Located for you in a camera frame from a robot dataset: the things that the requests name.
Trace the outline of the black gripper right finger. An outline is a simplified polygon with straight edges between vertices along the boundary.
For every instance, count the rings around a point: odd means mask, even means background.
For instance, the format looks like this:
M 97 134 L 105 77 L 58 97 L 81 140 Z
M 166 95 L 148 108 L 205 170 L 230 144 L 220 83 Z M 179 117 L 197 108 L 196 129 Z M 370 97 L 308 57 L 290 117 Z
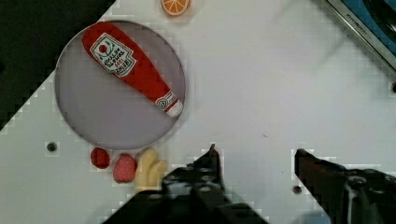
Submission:
M 332 224 L 396 224 L 396 182 L 375 169 L 347 169 L 299 148 L 294 173 Z

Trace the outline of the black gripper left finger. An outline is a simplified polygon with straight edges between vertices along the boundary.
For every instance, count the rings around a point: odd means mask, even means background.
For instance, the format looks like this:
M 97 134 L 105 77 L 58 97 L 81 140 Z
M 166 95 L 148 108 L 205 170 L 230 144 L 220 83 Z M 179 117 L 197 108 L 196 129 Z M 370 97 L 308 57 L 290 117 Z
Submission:
M 137 193 L 104 224 L 268 224 L 246 203 L 226 197 L 219 153 L 167 175 L 159 190 Z

